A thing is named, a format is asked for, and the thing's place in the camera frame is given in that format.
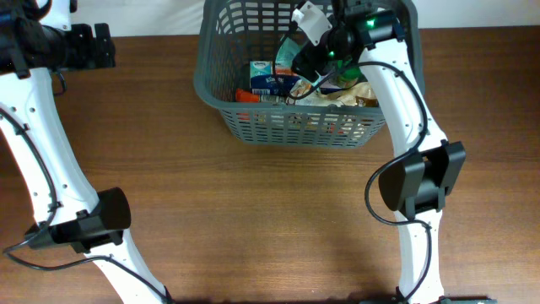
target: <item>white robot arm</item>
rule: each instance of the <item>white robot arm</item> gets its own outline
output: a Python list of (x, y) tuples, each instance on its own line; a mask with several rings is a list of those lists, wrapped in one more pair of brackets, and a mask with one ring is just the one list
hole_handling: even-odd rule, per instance
[[(396, 16), (392, 12), (345, 16), (344, 1), (332, 1), (332, 5), (333, 22), (309, 1), (293, 12), (295, 24), (291, 30), (298, 26), (310, 39), (295, 58), (293, 70), (320, 84), (325, 70), (331, 71), (331, 61), (358, 62), (348, 68), (360, 67), (370, 82), (397, 157), (370, 179), (366, 203), (378, 220), (398, 226), (402, 257), (398, 300), (420, 304), (442, 301), (445, 294), (439, 274), (438, 231), (444, 198), (461, 170), (465, 150), (460, 143), (448, 144), (425, 105)], [(317, 22), (324, 26), (313, 26), (314, 20), (320, 19), (326, 20)], [(321, 67), (321, 62), (328, 64)], [(378, 176), (381, 194), (394, 211), (396, 222), (382, 219), (370, 207), (370, 185)]]
[[(52, 52), (59, 52), (59, 46), (55, 45), (57, 41), (66, 44), (66, 48), (70, 47), (70, 35), (83, 40), (81, 44), (100, 47), (91, 32), (88, 32), (87, 26), (76, 24), (72, 28), (69, 23), (69, 0), (49, 1), (42, 8), (42, 29), (55, 37), (47, 42), (51, 52), (42, 52), (43, 57), (54, 57)], [(15, 30), (17, 23), (32, 22), (34, 28), (38, 27), (37, 20), (21, 16), (20, 5), (14, 4), (7, 9), (4, 12), (9, 14), (6, 13), (3, 16), (5, 18), (0, 18), (0, 28), (9, 30), (12, 23), (13, 36), (21, 34)], [(103, 25), (100, 25), (100, 33), (96, 33), (100, 42), (110, 40), (108, 35), (104, 36), (103, 31)], [(28, 50), (29, 46), (17, 47), (15, 44), (13, 42), (11, 48), (7, 52), (3, 51), (0, 57), (0, 62), (8, 62), (8, 68), (13, 70), (13, 73), (0, 76), (0, 129), (26, 181), (34, 207), (35, 222), (40, 224), (27, 234), (27, 241), (24, 243), (32, 248), (71, 244), (76, 252), (85, 254), (88, 258), (85, 261), (93, 261), (100, 268), (125, 303), (168, 301), (165, 287), (150, 273), (133, 242), (129, 230), (129, 206), (122, 190), (113, 188), (98, 194), (91, 187), (75, 160), (58, 117), (49, 69), (77, 69), (81, 59), (69, 58), (64, 61), (65, 58), (62, 58), (58, 61), (62, 64), (47, 60), (22, 61), (19, 60), (20, 57), (27, 56), (23, 50)], [(107, 50), (102, 55), (112, 57), (113, 49)], [(78, 49), (74, 46), (71, 51), (77, 52)], [(94, 58), (87, 62), (89, 66), (100, 66), (99, 53), (84, 55)], [(46, 172), (40, 167), (38, 159), (42, 161)], [(54, 185), (53, 193), (47, 178), (50, 178)], [(58, 202), (58, 207), (51, 205), (52, 198)], [(14, 249), (19, 247), (10, 247), (4, 254), (15, 262), (34, 269), (61, 269), (25, 263), (12, 254)]]

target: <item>laundry basket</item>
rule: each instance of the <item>laundry basket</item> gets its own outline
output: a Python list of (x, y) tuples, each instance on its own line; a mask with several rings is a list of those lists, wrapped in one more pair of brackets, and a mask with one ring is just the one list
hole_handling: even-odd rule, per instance
[[(312, 0), (332, 14), (331, 0)], [(409, 59), (424, 93), (422, 51), (416, 8), (410, 0), (363, 0), (372, 12), (391, 9), (406, 31)], [(230, 131), (249, 144), (355, 148), (385, 124), (380, 108), (286, 106), (235, 102), (242, 67), (273, 61), (279, 39), (289, 29), (298, 1), (207, 0), (198, 47), (194, 84), (199, 97), (218, 109)], [(292, 37), (305, 40), (298, 31)]]

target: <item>white wall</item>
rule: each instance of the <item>white wall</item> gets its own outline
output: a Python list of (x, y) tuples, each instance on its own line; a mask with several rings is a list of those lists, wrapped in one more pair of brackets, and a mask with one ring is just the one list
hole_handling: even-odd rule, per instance
[[(540, 0), (413, 0), (421, 28), (540, 25)], [(204, 0), (79, 0), (73, 23), (105, 22), (114, 36), (193, 35)]]

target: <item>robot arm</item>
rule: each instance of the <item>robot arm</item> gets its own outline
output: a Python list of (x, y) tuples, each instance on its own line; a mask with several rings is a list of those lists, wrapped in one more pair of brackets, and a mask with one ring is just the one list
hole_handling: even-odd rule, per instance
[[(13, 2), (0, 10), (0, 33), (8, 38), (0, 40), (0, 129), (26, 181), (38, 223), (25, 236), (29, 246), (42, 249), (69, 244), (92, 258), (124, 302), (161, 303), (167, 291), (150, 273), (133, 242), (126, 197), (119, 188), (97, 193), (91, 187), (62, 128), (51, 88), (49, 69), (114, 66), (114, 46), (106, 24), (96, 25), (95, 39), (88, 25), (66, 26), (68, 0), (49, 1), (41, 11), (36, 9), (42, 14), (41, 24), (28, 18), (21, 3)], [(26, 28), (22, 24), (32, 25)], [(56, 195), (51, 195), (35, 155), (13, 121), (23, 128), (43, 159)], [(59, 208), (50, 226), (43, 227), (55, 196)]]
[[(359, 63), (357, 66), (370, 82), (390, 129), (394, 155), (408, 154), (381, 173), (381, 195), (394, 211), (397, 222), (422, 220), (431, 227), (432, 250), (429, 269), (426, 269), (428, 235), (424, 227), (420, 224), (398, 226), (402, 257), (399, 292), (403, 296), (411, 295), (410, 303), (437, 302), (444, 296), (439, 275), (439, 224), (445, 196), (450, 194), (461, 170), (465, 150), (460, 143), (448, 144), (423, 96), (417, 93), (419, 87), (409, 62), (404, 31), (393, 13), (385, 11), (366, 17), (366, 14), (346, 14), (342, 1), (332, 4), (334, 15), (328, 22), (330, 27), (320, 22), (324, 26), (312, 26), (313, 20), (325, 15), (310, 2), (294, 11), (293, 21), (310, 42), (294, 59), (293, 70), (316, 82), (321, 75), (336, 69), (332, 61)], [(387, 66), (395, 67), (402, 74)], [(411, 151), (419, 140), (420, 145)], [(423, 274), (424, 281), (419, 285)]]

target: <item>wooden table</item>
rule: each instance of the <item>wooden table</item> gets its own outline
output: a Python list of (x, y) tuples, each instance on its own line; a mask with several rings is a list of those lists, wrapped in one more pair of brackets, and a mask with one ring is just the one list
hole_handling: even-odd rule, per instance
[[(445, 292), (536, 303), (540, 28), (422, 35), (429, 107), (467, 149), (440, 230)], [(127, 194), (138, 248), (175, 299), (320, 301), (394, 291), (397, 231), (372, 219), (363, 200), (369, 175), (392, 157), (386, 128), (361, 149), (243, 144), (195, 94), (196, 36), (115, 43), (117, 68), (66, 74), (58, 112), (94, 187)], [(6, 247), (30, 227), (32, 209), (4, 140), (0, 155)], [(80, 258), (69, 247), (19, 256), (50, 265)], [(120, 300), (94, 265), (42, 273), (0, 258), (0, 302)]]

